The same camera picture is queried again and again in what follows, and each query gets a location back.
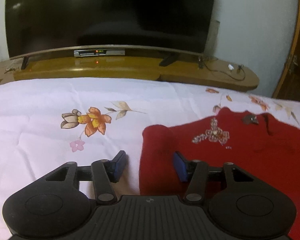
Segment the red knitted beaded sweater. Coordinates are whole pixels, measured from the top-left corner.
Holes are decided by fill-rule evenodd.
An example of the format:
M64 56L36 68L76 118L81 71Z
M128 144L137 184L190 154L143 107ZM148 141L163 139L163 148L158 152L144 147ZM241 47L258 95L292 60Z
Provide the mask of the red knitted beaded sweater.
M210 166L231 162L292 199L297 214L289 235L300 239L300 129L268 113L257 115L256 124L248 124L247 116L248 112L223 108L215 116L189 124L146 127L142 133L140 193L185 193L187 186L173 167L175 152Z

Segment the white floral bed sheet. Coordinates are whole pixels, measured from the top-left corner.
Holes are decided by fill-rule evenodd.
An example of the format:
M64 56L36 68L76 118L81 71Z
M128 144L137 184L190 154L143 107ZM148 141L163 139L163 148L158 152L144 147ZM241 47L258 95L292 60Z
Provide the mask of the white floral bed sheet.
M38 79L0 85L0 239L10 232L1 210L13 193L68 161L90 165L124 150L128 166L117 194L141 194L143 130L180 126L228 108L262 113L300 129L300 103L206 86L130 79Z

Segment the wooden tv stand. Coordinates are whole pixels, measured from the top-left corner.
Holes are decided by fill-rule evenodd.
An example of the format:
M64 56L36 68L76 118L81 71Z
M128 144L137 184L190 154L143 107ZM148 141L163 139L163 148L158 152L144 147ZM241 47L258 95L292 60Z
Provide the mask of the wooden tv stand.
M160 66L161 59L133 56L63 57L28 61L22 59L0 62L0 85L32 80L73 77L105 77L189 83L247 92L259 85L259 78L248 67L210 59L193 62L175 61Z

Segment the silver set-top box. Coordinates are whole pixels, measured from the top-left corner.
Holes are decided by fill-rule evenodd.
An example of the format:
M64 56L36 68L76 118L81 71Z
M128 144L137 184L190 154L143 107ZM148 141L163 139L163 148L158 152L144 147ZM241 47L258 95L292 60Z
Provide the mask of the silver set-top box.
M85 49L74 50L74 57L125 56L125 50Z

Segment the black flat screen television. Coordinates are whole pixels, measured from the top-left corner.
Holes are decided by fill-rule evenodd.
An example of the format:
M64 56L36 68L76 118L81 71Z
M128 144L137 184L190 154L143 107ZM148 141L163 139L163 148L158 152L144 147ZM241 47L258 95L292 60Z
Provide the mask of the black flat screen television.
M203 53L215 0L6 0L10 57L68 47Z

